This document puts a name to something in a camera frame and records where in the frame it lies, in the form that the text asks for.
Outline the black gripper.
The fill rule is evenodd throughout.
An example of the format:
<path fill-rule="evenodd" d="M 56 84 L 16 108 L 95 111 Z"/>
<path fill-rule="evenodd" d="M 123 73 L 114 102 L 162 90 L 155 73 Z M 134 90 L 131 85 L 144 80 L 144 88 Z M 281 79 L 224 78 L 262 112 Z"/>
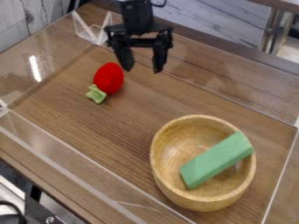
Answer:
<path fill-rule="evenodd" d="M 151 24 L 144 31 L 130 31 L 123 24 L 107 25 L 107 44 L 112 46 L 120 66 L 131 71 L 135 56 L 131 47 L 154 48 L 154 72 L 164 70 L 168 49 L 174 47 L 174 28 L 166 24 Z"/>

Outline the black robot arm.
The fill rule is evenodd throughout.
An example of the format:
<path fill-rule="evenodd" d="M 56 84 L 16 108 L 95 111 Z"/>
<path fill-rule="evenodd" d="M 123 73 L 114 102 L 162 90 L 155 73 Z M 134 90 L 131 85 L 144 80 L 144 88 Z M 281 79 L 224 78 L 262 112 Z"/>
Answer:
<path fill-rule="evenodd" d="M 163 8 L 163 4 L 151 0 L 116 0 L 120 6 L 122 24 L 108 25 L 107 45 L 112 47 L 116 59 L 126 71 L 131 71 L 135 65 L 132 47 L 151 48 L 154 50 L 154 72 L 164 70 L 168 50 L 174 47 L 174 28 L 159 24 L 154 17 L 154 7 Z"/>

